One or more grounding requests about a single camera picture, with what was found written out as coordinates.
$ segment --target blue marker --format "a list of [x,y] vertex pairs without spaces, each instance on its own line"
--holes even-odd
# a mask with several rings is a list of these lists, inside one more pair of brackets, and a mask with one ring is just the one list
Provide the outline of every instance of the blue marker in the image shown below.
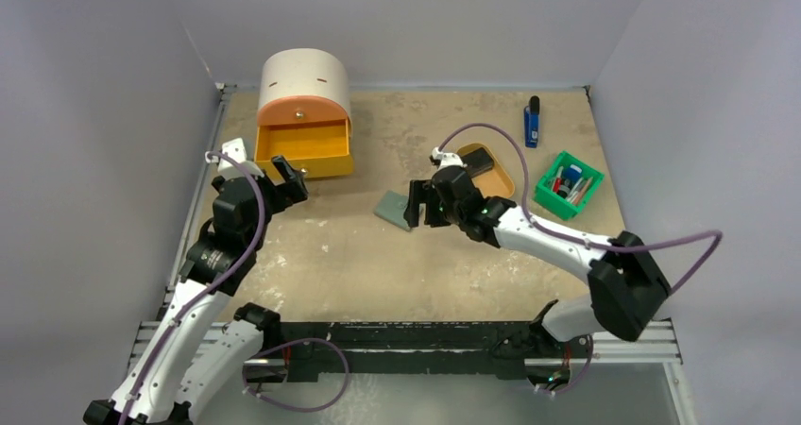
[[523,109],[523,126],[525,130],[525,144],[529,148],[536,148],[539,142],[539,97],[531,96],[528,107]]

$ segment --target cable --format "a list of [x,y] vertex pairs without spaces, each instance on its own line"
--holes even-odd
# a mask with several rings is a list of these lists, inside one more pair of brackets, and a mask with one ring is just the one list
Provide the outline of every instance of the cable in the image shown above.
[[673,287],[671,288],[671,295],[675,294],[675,292],[677,292],[679,290],[679,288],[684,286],[684,284],[695,274],[695,272],[701,267],[701,265],[704,264],[704,262],[709,258],[709,256],[712,255],[712,252],[715,251],[715,249],[721,243],[721,240],[723,240],[723,238],[724,238],[724,233],[722,231],[720,231],[719,229],[711,229],[711,230],[707,230],[707,231],[702,231],[700,233],[695,233],[695,234],[692,234],[690,236],[685,236],[685,237],[682,237],[682,238],[676,238],[676,239],[672,239],[672,240],[668,240],[668,241],[663,241],[661,243],[646,244],[646,245],[643,245],[643,246],[618,247],[618,246],[612,246],[612,245],[608,245],[608,244],[594,243],[594,242],[591,242],[591,241],[587,243],[587,242],[585,242],[585,240],[583,240],[581,238],[577,238],[577,237],[571,236],[569,234],[565,234],[565,233],[561,233],[559,231],[548,229],[548,228],[544,227],[542,224],[540,224],[539,222],[537,222],[537,220],[531,215],[531,212],[528,209],[528,190],[529,190],[529,184],[530,184],[529,183],[529,175],[528,175],[528,165],[526,164],[525,156],[523,155],[523,152],[522,152],[522,149],[520,148],[520,145],[517,142],[515,142],[515,140],[512,138],[511,135],[509,135],[508,132],[506,132],[505,130],[501,129],[500,127],[497,127],[495,125],[491,125],[489,123],[470,123],[468,125],[464,125],[464,126],[460,127],[459,129],[455,130],[451,135],[446,137],[445,141],[443,141],[439,145],[439,149],[440,150],[444,149],[445,145],[447,145],[448,142],[450,142],[453,139],[453,137],[455,137],[456,135],[458,135],[462,131],[470,129],[470,128],[488,128],[488,129],[492,129],[492,130],[500,133],[507,141],[509,141],[510,144],[512,144],[512,146],[514,146],[515,151],[517,151],[518,157],[520,158],[520,164],[521,164],[522,169],[523,169],[523,197],[522,197],[522,201],[520,203],[520,207],[522,208],[523,215],[525,215],[526,219],[528,219],[528,221],[531,222],[531,224],[537,230],[540,230],[540,231],[542,231],[543,233],[545,233],[545,234],[547,234],[549,236],[553,236],[554,238],[559,238],[559,239],[562,239],[564,241],[568,241],[568,242],[571,242],[571,243],[574,243],[574,244],[580,244],[582,246],[584,244],[587,244],[588,246],[590,246],[592,248],[597,248],[597,249],[600,249],[600,250],[606,250],[606,251],[609,251],[609,252],[617,252],[617,253],[637,253],[637,252],[647,252],[647,251],[651,251],[651,250],[661,250],[663,248],[683,246],[685,244],[694,243],[696,241],[701,241],[701,240],[707,239],[707,238],[714,238],[712,240],[712,243],[709,245],[709,248],[707,248],[707,250],[701,255],[701,257],[698,258],[698,261],[696,261],[690,267],[690,269],[687,271],[687,273],[685,275],[683,275],[673,285]]
[[216,290],[217,287],[220,286],[220,284],[222,284],[222,282],[226,281],[231,275],[233,275],[234,272],[236,272],[242,266],[247,257],[249,257],[250,254],[252,254],[256,250],[256,246],[259,244],[259,238],[262,232],[264,231],[264,219],[265,219],[264,197],[262,196],[261,189],[259,189],[259,184],[256,183],[256,180],[250,175],[248,170],[239,162],[217,151],[206,153],[207,161],[212,161],[214,158],[230,162],[230,164],[233,165],[234,168],[239,170],[239,172],[245,176],[245,178],[247,179],[247,183],[250,184],[250,187],[253,188],[253,193],[254,195],[256,195],[256,205],[259,210],[259,219],[256,224],[256,232],[253,234],[253,239],[250,241],[250,244],[245,249],[245,252],[242,253],[242,256],[240,256],[239,259],[234,264],[232,264],[228,268],[228,270],[226,270],[223,273],[223,275],[218,277],[209,286],[207,286],[206,289],[201,291],[197,296],[193,297],[186,304],[184,304],[184,306],[180,308],[178,313],[173,318],[173,321],[177,324],[174,326],[168,326],[164,330],[164,333],[162,333],[162,335],[156,341],[156,344],[153,346],[153,349],[150,351],[150,354],[148,354],[147,358],[145,358],[145,362],[142,364],[142,369],[139,370],[139,373],[136,376],[136,380],[134,381],[133,386],[130,389],[130,392],[128,392],[127,400],[125,406],[123,407],[123,411],[120,414],[120,420],[117,422],[117,425],[125,425],[125,422],[128,419],[128,414],[130,414],[130,410],[133,409],[133,401],[134,399],[137,398],[139,390],[145,383],[145,378],[147,377],[147,374],[150,372],[150,368],[153,367],[153,364],[156,362],[156,359],[158,359],[159,354],[162,352],[162,349],[164,348],[164,345],[166,345],[167,340],[169,340],[170,336],[175,331],[175,328],[178,325],[180,325],[180,321],[183,319],[183,317],[186,314],[188,314],[190,310],[192,310],[192,307],[194,307],[195,304],[197,304],[207,294]]
[[255,397],[255,398],[259,399],[259,400],[262,400],[264,402],[270,403],[270,404],[272,404],[274,406],[278,406],[279,408],[285,409],[287,411],[292,411],[294,413],[316,413],[317,411],[322,411],[322,410],[324,410],[326,408],[331,407],[334,403],[338,402],[339,399],[341,399],[342,396],[345,395],[345,391],[348,390],[348,384],[350,383],[350,366],[348,365],[348,360],[345,358],[345,353],[342,352],[342,349],[338,348],[335,344],[329,342],[328,340],[323,340],[322,338],[314,338],[314,337],[300,338],[298,340],[293,340],[291,342],[284,343],[283,345],[278,345],[277,347],[270,348],[270,349],[268,349],[266,351],[262,351],[262,352],[256,354],[255,356],[253,356],[253,359],[264,358],[267,355],[272,354],[273,352],[281,351],[283,349],[293,347],[294,345],[299,345],[301,343],[306,343],[306,342],[309,342],[309,343],[320,343],[320,344],[323,344],[323,345],[326,345],[326,346],[330,347],[331,349],[333,349],[333,352],[335,352],[336,355],[339,356],[339,359],[342,361],[342,367],[345,368],[345,380],[342,381],[342,387],[339,388],[339,392],[337,392],[336,395],[333,396],[333,398],[331,400],[329,400],[325,404],[321,404],[320,406],[316,406],[314,408],[304,408],[304,407],[301,407],[301,406],[294,406],[294,405],[291,405],[291,404],[282,403],[282,402],[280,402],[280,401],[278,401],[276,399],[271,399],[270,397],[267,397],[267,396],[265,396],[265,395],[263,395],[263,394],[261,394],[259,392],[256,392],[252,388],[250,388],[250,386],[247,385],[247,376],[246,376],[245,370],[243,368],[243,370],[242,370],[242,382],[245,384],[245,392],[248,392],[250,395],[252,395],[253,397]]
[[570,380],[570,382],[568,382],[568,385],[566,385],[566,386],[562,387],[561,389],[553,392],[551,395],[554,395],[554,394],[562,395],[562,394],[564,394],[566,392],[571,391],[573,388],[575,388],[575,385],[577,385],[584,378],[584,376],[587,374],[587,370],[589,370],[589,361],[592,360],[592,354],[593,354],[593,351],[595,350],[595,342],[592,340],[592,335],[587,335],[587,337],[585,337],[585,338],[587,338],[587,361],[584,362],[584,366],[581,367],[581,370],[579,370],[579,372],[575,376],[575,378],[572,378]]

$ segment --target blue object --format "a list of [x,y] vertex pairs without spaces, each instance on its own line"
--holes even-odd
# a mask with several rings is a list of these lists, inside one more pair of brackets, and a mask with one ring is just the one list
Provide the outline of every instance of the blue object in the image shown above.
[[523,109],[523,127],[525,145],[536,148],[539,142],[539,97],[531,96],[528,107]]
[[572,163],[570,167],[562,171],[562,178],[575,184],[581,178],[581,167]]

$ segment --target gray sponge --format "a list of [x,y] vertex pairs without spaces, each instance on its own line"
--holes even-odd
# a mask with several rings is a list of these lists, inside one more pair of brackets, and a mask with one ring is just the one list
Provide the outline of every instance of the gray sponge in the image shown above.
[[408,201],[409,197],[406,195],[386,191],[373,213],[396,227],[411,231],[412,228],[403,219],[403,212],[406,211],[406,203]]

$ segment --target marker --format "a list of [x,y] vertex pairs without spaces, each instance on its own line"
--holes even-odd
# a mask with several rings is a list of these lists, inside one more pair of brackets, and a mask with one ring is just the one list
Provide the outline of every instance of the marker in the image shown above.
[[559,168],[556,170],[556,176],[554,177],[554,187],[552,191],[556,192],[559,190],[559,185],[562,183],[562,166],[559,165]]
[[539,141],[539,97],[531,96],[528,107],[523,109],[523,130],[525,131],[525,145],[536,148]]

